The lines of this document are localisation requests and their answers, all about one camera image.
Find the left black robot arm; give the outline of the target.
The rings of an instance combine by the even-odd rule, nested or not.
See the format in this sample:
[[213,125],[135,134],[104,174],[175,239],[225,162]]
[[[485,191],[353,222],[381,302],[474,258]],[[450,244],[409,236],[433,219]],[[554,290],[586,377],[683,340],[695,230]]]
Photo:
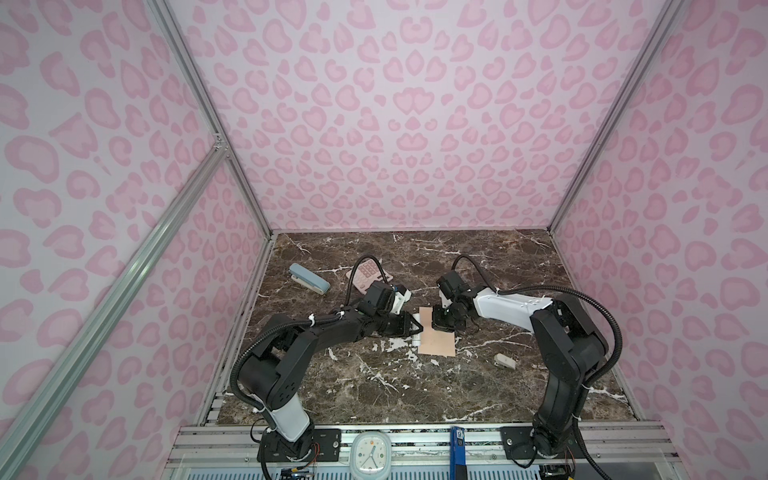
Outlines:
[[291,460],[302,461],[318,451],[312,439],[314,423],[298,396],[317,352],[370,336],[408,338],[423,331],[404,310],[412,296],[405,286],[382,278],[356,300],[352,287],[349,280],[343,304],[327,314],[272,315],[232,367],[231,392],[262,416]]

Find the peach paper envelope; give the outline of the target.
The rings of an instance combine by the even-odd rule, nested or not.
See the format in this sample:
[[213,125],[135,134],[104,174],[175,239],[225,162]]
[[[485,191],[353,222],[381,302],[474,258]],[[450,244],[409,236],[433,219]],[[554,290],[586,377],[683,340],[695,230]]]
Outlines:
[[419,322],[423,326],[420,333],[419,355],[432,355],[441,357],[455,357],[455,335],[449,332],[439,331],[432,326],[431,307],[419,308]]

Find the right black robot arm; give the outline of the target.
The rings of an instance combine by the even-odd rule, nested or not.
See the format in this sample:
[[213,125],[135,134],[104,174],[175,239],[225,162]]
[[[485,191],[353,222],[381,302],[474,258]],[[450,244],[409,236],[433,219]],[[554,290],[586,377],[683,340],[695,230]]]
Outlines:
[[561,285],[533,285],[499,289],[488,282],[482,267],[466,260],[483,280],[472,286],[456,269],[437,280],[442,305],[432,314],[437,330],[458,332],[478,318],[501,321],[532,334],[546,367],[542,402],[533,416],[521,447],[534,458],[555,458],[568,450],[569,441],[584,444],[579,422],[592,385],[613,369],[623,350],[623,337],[612,313],[589,295]]

